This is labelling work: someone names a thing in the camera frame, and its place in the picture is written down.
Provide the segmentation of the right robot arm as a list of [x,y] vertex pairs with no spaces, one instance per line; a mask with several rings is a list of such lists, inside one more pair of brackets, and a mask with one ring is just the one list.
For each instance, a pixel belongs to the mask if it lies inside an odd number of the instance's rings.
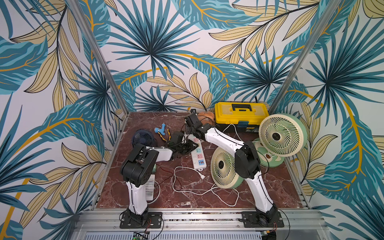
[[185,117],[191,133],[200,140],[216,145],[228,152],[235,159],[236,173],[246,180],[255,199],[256,210],[267,222],[278,213],[262,179],[260,160],[255,145],[251,141],[238,141],[216,129],[210,124],[203,124],[195,113]]

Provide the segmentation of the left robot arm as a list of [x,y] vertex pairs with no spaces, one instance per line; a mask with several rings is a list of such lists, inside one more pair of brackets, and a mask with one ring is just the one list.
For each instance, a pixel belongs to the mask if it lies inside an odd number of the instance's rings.
[[149,147],[137,143],[121,167],[121,175],[129,191],[128,213],[141,217],[148,211],[145,184],[157,162],[168,162],[179,155],[187,155],[198,148],[184,132],[175,132],[163,147]]

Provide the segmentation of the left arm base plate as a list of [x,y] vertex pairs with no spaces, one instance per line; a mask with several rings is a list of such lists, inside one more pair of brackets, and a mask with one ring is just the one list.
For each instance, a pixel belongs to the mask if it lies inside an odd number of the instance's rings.
[[133,212],[124,211],[120,216],[120,229],[161,229],[163,227],[163,213],[144,212],[136,215]]

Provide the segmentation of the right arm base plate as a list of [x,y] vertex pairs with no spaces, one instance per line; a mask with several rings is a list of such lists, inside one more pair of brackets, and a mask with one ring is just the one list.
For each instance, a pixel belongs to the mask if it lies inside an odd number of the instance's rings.
[[275,228],[283,228],[285,226],[280,212],[267,220],[267,217],[257,212],[241,212],[239,221],[244,224],[245,228],[262,228],[272,230]]

